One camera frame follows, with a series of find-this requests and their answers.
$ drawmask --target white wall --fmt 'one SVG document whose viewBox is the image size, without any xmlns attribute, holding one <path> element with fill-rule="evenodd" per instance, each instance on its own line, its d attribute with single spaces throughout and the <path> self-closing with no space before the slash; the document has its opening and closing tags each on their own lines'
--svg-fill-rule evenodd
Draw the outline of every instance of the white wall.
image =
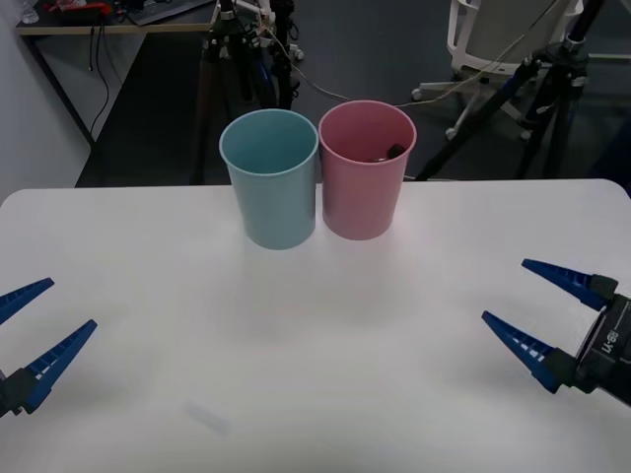
<svg viewBox="0 0 631 473">
<path fill-rule="evenodd" d="M 13 1 L 0 0 L 0 203 L 20 189 L 73 187 L 90 155 L 61 100 L 15 35 Z M 124 77 L 143 36 L 110 38 L 114 64 Z M 40 48 L 90 126 L 105 90 L 96 71 L 88 71 L 89 38 L 49 37 Z M 119 86 L 103 52 L 102 65 L 112 92 L 111 108 Z"/>
</svg>

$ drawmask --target dark gray floor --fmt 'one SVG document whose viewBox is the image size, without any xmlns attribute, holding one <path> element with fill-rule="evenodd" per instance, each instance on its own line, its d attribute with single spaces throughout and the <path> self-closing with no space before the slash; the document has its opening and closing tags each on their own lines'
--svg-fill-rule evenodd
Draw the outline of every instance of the dark gray floor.
<svg viewBox="0 0 631 473">
<path fill-rule="evenodd" d="M 446 49 L 449 0 L 297 0 L 304 72 L 328 90 L 353 99 L 400 103 L 420 82 L 451 77 Z M 591 52 L 631 53 L 631 15 L 609 0 L 588 37 Z M 199 36 L 148 36 L 125 87 L 105 125 L 99 144 L 78 186 L 182 185 L 190 173 L 190 140 L 194 110 Z M 590 66 L 591 79 L 570 139 L 562 177 L 582 177 L 611 139 L 629 110 L 631 66 Z M 154 77 L 147 83 L 146 77 Z M 238 104 L 237 113 L 248 107 Z M 336 104 L 307 84 L 301 86 L 294 110 L 314 123 Z M 456 97 L 436 104 L 409 107 L 419 140 L 408 173 L 418 172 L 443 146 L 445 130 L 460 112 Z M 211 133 L 206 182 L 226 183 L 217 139 L 226 118 L 221 112 Z M 511 178 L 523 143 L 520 128 L 498 114 L 443 169 L 453 179 Z M 543 155 L 529 176 L 540 173 Z"/>
</svg>

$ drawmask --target pink cup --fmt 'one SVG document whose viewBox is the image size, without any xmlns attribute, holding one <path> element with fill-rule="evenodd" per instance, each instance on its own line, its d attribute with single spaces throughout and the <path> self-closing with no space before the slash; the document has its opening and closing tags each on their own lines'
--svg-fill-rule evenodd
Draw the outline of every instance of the pink cup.
<svg viewBox="0 0 631 473">
<path fill-rule="evenodd" d="M 350 101 L 319 123 L 324 221 L 341 237 L 370 239 L 392 223 L 416 128 L 401 110 L 379 101 Z M 405 152 L 386 158 L 392 145 Z"/>
</svg>

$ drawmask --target cup rim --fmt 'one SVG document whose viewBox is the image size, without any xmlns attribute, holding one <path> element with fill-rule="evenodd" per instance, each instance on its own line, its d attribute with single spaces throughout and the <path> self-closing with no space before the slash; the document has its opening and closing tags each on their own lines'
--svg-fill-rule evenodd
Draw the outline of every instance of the cup rim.
<svg viewBox="0 0 631 473">
<path fill-rule="evenodd" d="M 240 122 L 241 120 L 245 119 L 246 117 L 250 116 L 250 115 L 256 115 L 258 113 L 269 113 L 269 112 L 283 112 L 283 113 L 289 113 L 291 115 L 297 116 L 298 118 L 300 118 L 301 120 L 307 122 L 307 124 L 311 127 L 312 131 L 314 132 L 314 136 L 315 136 L 315 143 L 314 143 L 314 147 L 312 148 L 312 150 L 309 152 L 309 154 L 307 155 L 307 157 L 302 160 L 301 162 L 299 162 L 297 165 L 295 165 L 292 168 L 289 169 L 285 169 L 285 170 L 281 170 L 280 172 L 271 172 L 271 173 L 265 173 L 265 174 L 259 174 L 256 172 L 251 172 L 249 170 L 245 170 L 242 168 L 239 168 L 238 166 L 236 166 L 235 164 L 231 163 L 226 156 L 224 155 L 224 138 L 226 137 L 226 133 L 228 133 L 228 131 L 235 126 L 238 122 Z M 264 108 L 263 110 L 255 110 L 255 111 L 250 111 L 244 115 L 241 115 L 239 118 L 233 120 L 232 123 L 230 123 L 222 132 L 221 137 L 219 138 L 219 154 L 221 155 L 222 160 L 224 160 L 224 163 L 226 163 L 226 165 L 232 169 L 236 169 L 239 172 L 242 172 L 243 174 L 247 174 L 247 175 L 252 175 L 254 177 L 278 177 L 279 175 L 284 175 L 284 174 L 288 174 L 289 172 L 292 172 L 302 166 L 304 166 L 315 154 L 317 151 L 317 146 L 319 145 L 319 135 L 318 132 L 316 130 L 316 127 L 303 115 L 300 115 L 299 113 L 293 111 L 293 110 L 285 110 L 283 108 Z"/>
<path fill-rule="evenodd" d="M 383 106 L 385 106 L 387 108 L 391 108 L 392 110 L 394 110 L 397 113 L 399 113 L 400 115 L 402 115 L 407 120 L 407 122 L 409 123 L 410 127 L 412 128 L 412 143 L 410 144 L 410 146 L 408 146 L 405 149 L 405 151 L 403 153 L 401 153 L 400 156 L 397 156 L 393 160 L 387 160 L 387 161 L 383 161 L 381 163 L 362 163 L 360 161 L 349 160 L 348 158 L 344 158 L 342 155 L 339 155 L 339 154 L 335 153 L 326 144 L 326 142 L 324 141 L 324 138 L 322 137 L 322 124 L 328 118 L 328 116 L 330 114 L 332 114 L 334 111 L 336 111 L 337 109 L 342 108 L 344 106 L 348 106 L 349 104 L 355 104 L 355 103 L 375 103 L 375 104 L 378 104 L 378 105 L 383 105 Z M 319 142 L 321 143 L 321 145 L 325 148 L 325 150 L 328 153 L 333 155 L 335 158 L 338 158 L 338 159 L 340 159 L 342 161 L 345 161 L 346 163 L 351 163 L 351 164 L 357 165 L 357 166 L 376 167 L 376 166 L 388 166 L 388 165 L 391 165 L 392 163 L 404 158 L 405 155 L 408 154 L 412 150 L 412 148 L 414 148 L 414 146 L 416 145 L 416 139 L 417 139 L 418 133 L 416 131 L 416 125 L 414 125 L 414 122 L 407 115 L 407 113 L 403 112 L 402 110 L 399 110 L 394 105 L 390 105 L 389 103 L 385 103 L 384 101 L 347 101 L 345 103 L 341 103 L 340 105 L 336 105 L 334 108 L 332 108 L 331 110 L 329 110 L 327 113 L 324 114 L 324 116 L 319 121 L 319 124 L 317 126 L 317 135 L 318 135 Z"/>
</svg>

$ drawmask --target wooden desk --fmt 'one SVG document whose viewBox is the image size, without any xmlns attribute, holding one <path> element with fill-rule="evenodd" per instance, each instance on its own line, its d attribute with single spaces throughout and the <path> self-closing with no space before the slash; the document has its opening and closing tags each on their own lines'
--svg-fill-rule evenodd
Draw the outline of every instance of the wooden desk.
<svg viewBox="0 0 631 473">
<path fill-rule="evenodd" d="M 210 3 L 203 7 L 196 8 L 189 12 L 177 15 L 175 17 L 164 19 L 152 25 L 145 27 L 138 27 L 129 20 L 125 20 L 123 23 L 118 23 L 114 20 L 109 20 L 105 23 L 105 34 L 154 34 L 154 33 L 194 33 L 194 32 L 206 32 L 210 29 L 210 21 L 215 9 L 215 4 Z M 91 151 L 96 148 L 96 142 L 90 133 L 90 129 L 84 123 L 83 119 L 79 115 L 79 112 L 75 108 L 74 104 L 68 98 L 68 95 L 64 91 L 63 87 L 59 83 L 59 80 L 55 76 L 54 72 L 46 62 L 45 58 L 41 54 L 41 51 L 37 47 L 37 40 L 43 36 L 54 35 L 87 35 L 90 34 L 92 26 L 78 26 L 67 27 L 59 22 L 59 18 L 55 14 L 46 12 L 41 2 L 37 3 L 35 10 L 39 14 L 39 21 L 32 25 L 25 25 L 20 22 L 16 26 L 18 35 L 23 39 L 25 45 L 33 55 L 35 62 L 41 68 L 46 79 L 50 82 L 50 85 L 57 93 L 64 106 L 72 116 L 75 124 L 79 127 L 79 130 L 83 134 L 86 141 L 90 144 Z"/>
</svg>

